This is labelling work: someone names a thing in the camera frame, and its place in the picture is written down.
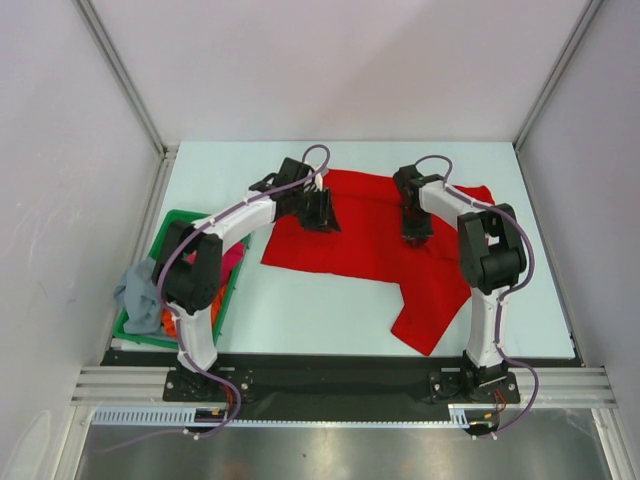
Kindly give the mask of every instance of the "pink cloth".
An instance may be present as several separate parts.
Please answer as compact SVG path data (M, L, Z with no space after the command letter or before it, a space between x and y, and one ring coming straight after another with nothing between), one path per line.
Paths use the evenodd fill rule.
M222 257L222 272L220 275L220 285L226 285L231 278L231 272L240 263L244 257L244 243L238 242L224 254ZM193 263L196 259L196 252L189 255L189 263Z

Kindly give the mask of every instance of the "metal surface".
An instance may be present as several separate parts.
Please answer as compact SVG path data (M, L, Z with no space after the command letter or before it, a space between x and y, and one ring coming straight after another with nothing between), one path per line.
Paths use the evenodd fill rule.
M166 367L85 367L80 373L72 405L160 405ZM525 369L512 369L521 404L531 398L533 379ZM603 368L539 368L540 391L534 408L613 408L615 398ZM477 408L477 405L455 405Z
M593 418L598 428L600 442L614 480L634 480L640 475L620 419L618 410L594 410Z
M104 24L100 20L98 12L91 3L91 0L73 0L73 3L78 8L82 19L89 29L89 33L95 40L98 49L109 66L109 69L114 74L122 93L129 102L129 105L140 122L144 133L155 148L156 152L159 155L163 155L165 147L162 143L162 138L158 133L158 129L155 127L147 108L142 102L140 93L127 73L122 60L120 59L120 55L118 55L118 52L111 41Z
M533 107L529 111L524 124L518 132L518 135L516 135L516 139L514 141L516 153L520 151L522 145L524 145L524 142L527 140L531 129L538 120L538 117L540 116L540 113L542 112L544 106L551 98L551 95L558 85L558 82L567 70L569 64L571 63L571 60L573 59L573 56L578 51L578 48L584 40L585 35L589 31L589 27L591 27L591 25L593 24L593 21L596 19L596 16L598 15L598 12L604 5L605 1L606 0L589 0L588 4L586 5L584 11L582 12L582 15L580 16L580 19L574 27L573 32L569 36L567 43L562 49L560 57L553 66L549 78L545 82L544 87L542 87L542 91L538 95L538 98L533 104Z
M229 428L100 449L153 431L92 426L76 479L580 479L611 478L591 412L536 411L497 441L462 430Z

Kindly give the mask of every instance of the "green plastic tray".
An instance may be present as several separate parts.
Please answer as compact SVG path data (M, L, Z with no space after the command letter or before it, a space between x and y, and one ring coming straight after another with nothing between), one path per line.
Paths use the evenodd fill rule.
M201 218L207 217L206 213L196 213L196 212L187 212L185 210L171 210L167 213L167 216L164 218L162 222L162 226L160 227L160 231L153 241L153 245L151 245L151 251L149 252L149 256L154 260L158 260L158 256L160 255L160 250L162 249L162 242L164 241L164 237L167 234L167 229L171 222L175 220L184 220L185 222L193 222L195 220L200 220ZM249 248L250 236L246 236L242 243L245 245L245 250ZM231 296L233 295L233 291L235 290L236 282L238 281L238 275L240 274L240 267L242 267L242 262L244 258L240 260L240 263L236 265L236 267L231 272L231 277L229 278L229 286L227 287L227 293L222 300L222 306L220 307L220 311L218 312L218 317L216 318L216 326L213 329L213 341L217 342L218 336L220 335L220 329L222 328L222 324L224 323L224 317L227 315L227 310L229 309L229 304L231 303ZM159 338L149 338L144 335L133 335L130 333L126 333L124 331L124 324L129 320L129 315L126 310L122 310L120 315L118 316L118 321L116 322L115 327L113 328L113 336L116 338L122 338L124 340L131 340L137 343L148 343L150 345L156 345L158 347L172 348L174 350L178 350L178 343L176 341L171 340L161 340Z

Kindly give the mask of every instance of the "red fabric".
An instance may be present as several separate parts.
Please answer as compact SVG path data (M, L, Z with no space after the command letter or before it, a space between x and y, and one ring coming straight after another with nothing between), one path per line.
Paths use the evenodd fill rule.
M276 222L262 263L305 272L398 283L404 308L391 332L429 355L471 292L458 266L456 231L433 217L421 248L403 240L400 195L393 179L331 170L324 177L342 233L305 232L294 217ZM461 191L491 202L486 187Z

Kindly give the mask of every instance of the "purple cable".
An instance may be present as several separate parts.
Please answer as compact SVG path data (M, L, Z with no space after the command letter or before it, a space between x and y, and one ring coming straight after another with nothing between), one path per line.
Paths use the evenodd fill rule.
M169 259L167 260L167 263L165 263L162 271L160 272L160 275L158 277L158 285L157 285L157 290L158 290L158 299L160 300L160 303L167 309L169 310L173 315L175 315L177 318L176 320L176 336L178 338L178 347L180 348L180 351L184 352L184 358L187 360L187 362L189 363L189 365L191 365L193 367L193 369L200 373L201 375L204 375L205 377L226 385L227 387L229 387L232 391L233 394L236 398L236 406L233 410L233 412L227 416L227 418L220 422L220 424L214 428L212 428L210 431L206 432L206 433L202 433L202 434L195 434L193 435L194 438L208 438L211 437L213 435L215 435L216 433L218 433L223 427L225 427L227 424L229 424L229 422L232 422L237 416L238 413L240 412L240 406L242 405L242 398L240 396L240 392L238 391L238 389L236 388L236 386L234 384L232 384L231 382L229 382L228 380L218 377L217 375L213 375L209 372L207 372L206 370L200 368L195 362L194 360L191 358L191 356L189 355L189 352L186 351L185 345L184 345L184 341L182 339L182 334L181 334L181 320L180 320L180 312L173 308L171 305L169 305L164 298L162 298L162 287L164 286L164 282L167 278L167 273L169 272L169 269L171 268L171 266L173 265L173 263L178 259L178 257L182 254L182 252L184 251L184 249L187 247L187 245L189 245L198 235L200 235L202 232L204 232L207 228L211 227L213 224L223 220L224 218L228 217L229 215L231 215L232 213L234 213L235 211L239 210L240 208L244 207L246 204L249 203L253 203L257 200L260 200L262 198L265 197L270 197L271 195L273 195L274 193L279 193L279 192L283 192L285 190L289 190L291 188L297 187L298 185L302 185L310 180L313 180L317 175L322 174L326 169L327 169L327 165L329 164L329 159L331 158L331 151L329 150L329 148L325 145L322 144L315 144L315 145L311 145L309 148L307 148L304 153L302 154L302 163L306 162L307 156L309 155L309 153L311 153L313 150L315 149L321 149L324 150L326 156L325 156L325 160L324 162L322 162L322 164L320 165L320 167L317 170L314 170L313 172L311 172L309 175L307 175L304 178L301 178L300 180L296 180L295 182L291 182L288 183L286 185L283 185L281 187L277 187L274 188L272 190L268 190L266 192L262 192L259 193L258 195L255 195L253 197L250 197L247 199L247 201L242 201L242 202L238 202L235 205L227 208L224 212L216 215L213 218L212 222L205 222L203 225L201 225L200 227L198 227L197 229L195 229L193 232L191 232L191 234L189 234L187 236L187 238L185 238L182 243L180 243L180 245L178 245L178 247L173 251L173 253L169 256ZM165 430L158 430L155 432L151 432L148 433L146 435L142 435L140 437L134 438L132 440L128 440L126 442L122 442L119 443L117 445L113 445L111 447L107 447L105 449L102 450L97 450L96 453L99 454L105 454L105 453L109 453L109 452L113 452L115 450L119 450L120 448L125 448L125 447L129 447L131 445L135 445L138 442L142 442L145 440L148 440L150 438L154 438L160 435L166 435L169 433L184 433L184 429L177 429L177 428L171 428L171 429L165 429Z
M498 430L499 432L502 432L504 430L511 428L513 425L518 423L527 413L529 413L529 411L533 407L534 402L536 401L536 398L538 396L538 391L540 389L540 378L538 377L538 373L535 371L535 369L531 365L521 362L520 360L515 360L513 358L510 358L500 346L501 345L500 327L502 325L502 309L503 309L502 304L509 295L517 292L518 290L522 290L524 287L526 287L529 284L529 282L531 282L531 279L533 278L533 272L535 270L535 265L536 265L535 255L533 252L533 245L531 244L531 240L529 239L529 236L527 235L527 233L511 215L503 212L498 208L495 208L493 205L480 202L468 195L465 195L464 193L458 191L457 189L449 185L449 176L453 171L453 162L451 161L450 158L445 157L444 155L427 155L425 157L420 158L418 161L416 161L415 165L418 166L418 164L420 164L424 160L429 160L431 158L438 158L440 160L444 160L449 165L449 168L447 169L447 173L445 173L444 179L443 179L444 188L447 193L454 196L458 200L463 201L467 205L470 205L472 207L477 207L481 210L487 210L497 215L500 215L502 218L507 220L511 225L513 225L513 227L518 231L518 234L522 238L522 241L525 244L525 248L527 249L527 256L529 257L529 268L527 269L527 275L525 276L524 280L518 285L515 285L514 287L509 288L502 295L498 296L498 308L496 309L496 325L495 325L493 341L496 344L496 350L498 351L498 353L500 354L500 356L503 358L505 362L515 367L526 368L527 370L529 370L529 372L531 372L531 375L533 376L533 392L531 393L531 398L529 399L529 402L527 403L526 407L522 410L522 412L520 412L520 414L513 421L511 421L511 423L508 423L507 425L503 426Z

